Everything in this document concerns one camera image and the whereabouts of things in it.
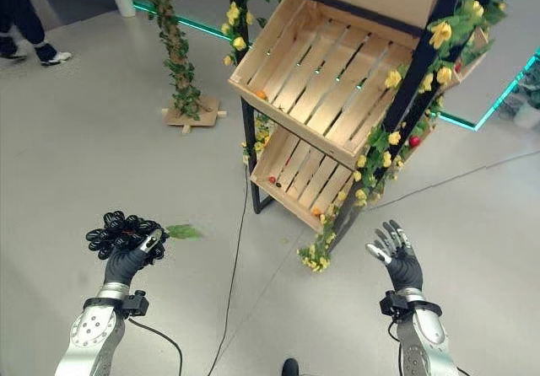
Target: shoe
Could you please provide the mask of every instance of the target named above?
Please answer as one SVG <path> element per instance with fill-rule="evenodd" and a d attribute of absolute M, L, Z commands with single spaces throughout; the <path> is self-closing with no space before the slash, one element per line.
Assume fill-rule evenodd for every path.
<path fill-rule="evenodd" d="M 285 361 L 281 370 L 281 376 L 298 376 L 300 374 L 300 368 L 298 362 L 290 357 Z"/>
<path fill-rule="evenodd" d="M 24 50 L 17 49 L 15 53 L 11 54 L 0 53 L 0 57 L 8 60 L 13 60 L 14 62 L 22 62 L 23 60 L 26 60 L 26 57 L 28 57 L 28 53 Z"/>
<path fill-rule="evenodd" d="M 50 66 L 56 66 L 57 64 L 62 64 L 63 62 L 66 62 L 72 57 L 71 53 L 68 52 L 62 52 L 58 51 L 57 54 L 51 59 L 47 60 L 46 62 L 41 62 L 41 65 L 43 67 L 50 67 Z"/>

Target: person's leg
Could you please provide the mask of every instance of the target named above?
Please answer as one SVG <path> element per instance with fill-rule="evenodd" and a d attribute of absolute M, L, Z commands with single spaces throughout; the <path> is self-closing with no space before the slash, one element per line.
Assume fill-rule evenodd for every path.
<path fill-rule="evenodd" d="M 0 3 L 0 57 L 8 59 L 25 58 L 25 55 L 22 53 L 19 54 L 13 37 L 9 35 L 12 25 L 11 18 L 3 12 L 2 4 Z"/>
<path fill-rule="evenodd" d="M 58 53 L 46 41 L 45 31 L 30 0 L 0 0 L 0 8 L 9 15 L 25 39 L 34 45 L 41 64 L 54 65 L 71 57 L 69 53 Z"/>

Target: shelf rack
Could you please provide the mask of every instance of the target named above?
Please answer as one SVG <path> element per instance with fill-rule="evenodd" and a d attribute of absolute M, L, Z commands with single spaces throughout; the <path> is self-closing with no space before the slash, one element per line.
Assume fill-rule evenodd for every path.
<path fill-rule="evenodd" d="M 246 6 L 246 0 L 230 1 Z M 360 183 L 352 181 L 351 169 L 369 129 L 380 122 L 392 132 L 406 123 L 402 140 L 389 149 L 394 158 L 439 90 L 435 82 L 432 91 L 416 94 L 436 56 L 424 27 L 452 15 L 455 5 L 456 0 L 281 2 L 249 52 L 236 52 L 239 64 L 229 80 L 241 96 L 256 213 L 276 199 L 320 232 L 316 213 L 337 202 L 339 191 L 350 190 L 334 223 L 335 248 L 359 214 L 354 193 Z M 247 43 L 247 26 L 240 32 Z M 455 62 L 461 51 L 462 46 L 453 48 L 448 61 Z M 385 89 L 388 69 L 409 61 L 399 90 Z M 259 164 L 255 109 L 278 123 Z M 375 179 L 385 171 L 378 170 Z M 260 188 L 269 195 L 262 201 Z"/>

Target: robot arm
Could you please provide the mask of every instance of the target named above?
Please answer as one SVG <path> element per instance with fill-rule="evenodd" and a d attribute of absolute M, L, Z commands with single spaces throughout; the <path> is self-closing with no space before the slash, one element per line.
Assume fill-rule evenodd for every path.
<path fill-rule="evenodd" d="M 149 263 L 152 249 L 165 239 L 166 234 L 157 228 L 133 250 L 113 248 L 109 251 L 111 257 L 107 261 L 103 286 L 95 298 L 86 301 L 83 313 L 73 322 L 69 347 L 58 364 L 56 376 L 109 375 L 112 356 L 124 335 L 124 319 L 129 315 L 144 315 L 149 305 L 143 291 L 129 295 L 131 280 Z"/>
<path fill-rule="evenodd" d="M 393 220 L 383 223 L 390 239 L 377 229 L 380 240 L 366 249 L 383 262 L 395 292 L 381 301 L 383 314 L 397 322 L 397 337 L 403 349 L 406 376 L 457 376 L 448 349 L 448 335 L 440 322 L 442 312 L 422 294 L 423 275 L 407 235 Z"/>

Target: sneaker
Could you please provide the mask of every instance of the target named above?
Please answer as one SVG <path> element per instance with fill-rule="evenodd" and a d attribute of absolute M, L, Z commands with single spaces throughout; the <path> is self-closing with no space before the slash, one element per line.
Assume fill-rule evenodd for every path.
<path fill-rule="evenodd" d="M 63 62 L 66 62 L 72 57 L 71 53 L 68 52 L 62 52 L 58 51 L 57 54 L 51 59 L 47 60 L 46 62 L 41 62 L 41 65 L 43 67 L 50 67 L 50 66 L 56 66 L 57 64 L 62 64 Z"/>
<path fill-rule="evenodd" d="M 28 57 L 28 53 L 24 50 L 17 49 L 15 53 L 11 54 L 0 53 L 0 57 L 6 58 L 8 60 L 13 60 L 15 62 L 22 62 L 23 60 L 26 60 L 26 57 Z"/>

